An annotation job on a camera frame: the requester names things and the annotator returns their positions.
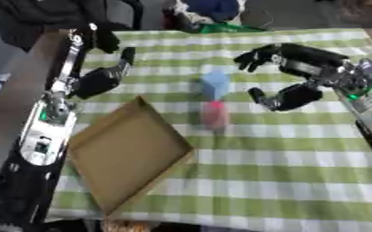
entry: gray floor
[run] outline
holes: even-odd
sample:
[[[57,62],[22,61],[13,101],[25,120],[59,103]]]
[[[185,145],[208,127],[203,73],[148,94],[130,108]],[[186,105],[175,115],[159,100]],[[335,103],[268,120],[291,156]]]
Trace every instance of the gray floor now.
[[[130,8],[118,0],[109,1],[111,19],[128,24],[132,17]],[[162,29],[161,9],[164,0],[142,1],[145,5],[143,30]],[[262,26],[270,18],[273,22],[266,26],[270,30],[359,27],[359,24],[345,22],[338,17],[336,5],[315,3],[313,0],[248,0],[247,13],[241,17],[244,24],[251,26]],[[47,52],[52,49],[54,48],[49,46]],[[36,58],[29,60],[29,56],[33,55]],[[0,41],[0,73],[15,70],[12,79],[5,86],[7,89],[0,92],[0,165],[12,139],[21,129],[35,97],[43,89],[44,67],[49,59],[50,53],[33,51],[24,55],[20,50]]]

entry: green led light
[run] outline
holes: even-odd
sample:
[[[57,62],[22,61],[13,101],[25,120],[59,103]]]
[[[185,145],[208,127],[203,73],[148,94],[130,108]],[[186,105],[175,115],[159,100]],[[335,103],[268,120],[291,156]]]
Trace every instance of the green led light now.
[[[348,96],[350,99],[352,99],[352,100],[356,100],[356,99],[358,99],[358,96],[356,96],[356,94],[349,94],[349,96]]]
[[[39,119],[42,120],[42,121],[45,121],[46,120],[46,111],[42,111],[41,114],[39,115]]]

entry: green striped tablecloth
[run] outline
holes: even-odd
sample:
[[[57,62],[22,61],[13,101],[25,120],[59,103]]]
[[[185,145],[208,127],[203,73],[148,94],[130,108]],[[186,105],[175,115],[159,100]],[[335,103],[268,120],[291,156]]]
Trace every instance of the green striped tablecloth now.
[[[272,65],[254,74],[241,72],[232,61],[254,47],[285,42],[344,53],[353,60],[372,58],[372,42],[363,30],[117,35],[122,47],[137,47],[135,65],[118,88],[83,104],[75,131],[143,94],[196,148],[193,160],[122,218],[258,231],[372,232],[372,152],[335,94],[326,90],[321,101],[302,109],[268,112],[246,90],[258,86],[276,92],[300,79]],[[85,71],[115,64],[118,56],[89,54]],[[203,98],[196,81],[212,70],[231,78],[224,98],[231,123],[221,135],[199,122]],[[100,216],[67,163],[49,217]]]

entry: cardboard box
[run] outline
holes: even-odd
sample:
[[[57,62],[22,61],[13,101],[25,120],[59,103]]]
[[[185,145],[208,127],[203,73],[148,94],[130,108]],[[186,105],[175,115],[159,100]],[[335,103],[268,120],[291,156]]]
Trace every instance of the cardboard box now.
[[[109,219],[192,155],[192,146],[142,97],[72,137],[70,158]]]

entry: robotic arm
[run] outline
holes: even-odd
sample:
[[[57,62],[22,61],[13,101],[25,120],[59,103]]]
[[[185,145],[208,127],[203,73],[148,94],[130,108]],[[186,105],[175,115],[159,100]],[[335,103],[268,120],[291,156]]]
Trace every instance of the robotic arm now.
[[[235,58],[244,70],[275,63],[283,73],[303,78],[302,83],[266,96],[260,88],[249,89],[253,101],[271,111],[290,111],[323,97],[319,86],[332,88],[341,102],[356,116],[357,126],[372,147],[372,61],[363,58],[353,64],[347,56],[293,43],[271,44]]]
[[[117,65],[80,77],[86,53],[95,46],[100,48],[97,38],[95,24],[71,30],[66,36],[44,95],[34,104],[0,169],[0,232],[42,231],[77,119],[75,104],[69,99],[86,99],[109,91],[120,83],[133,63],[135,50],[127,48]],[[115,36],[110,43],[118,48]]]

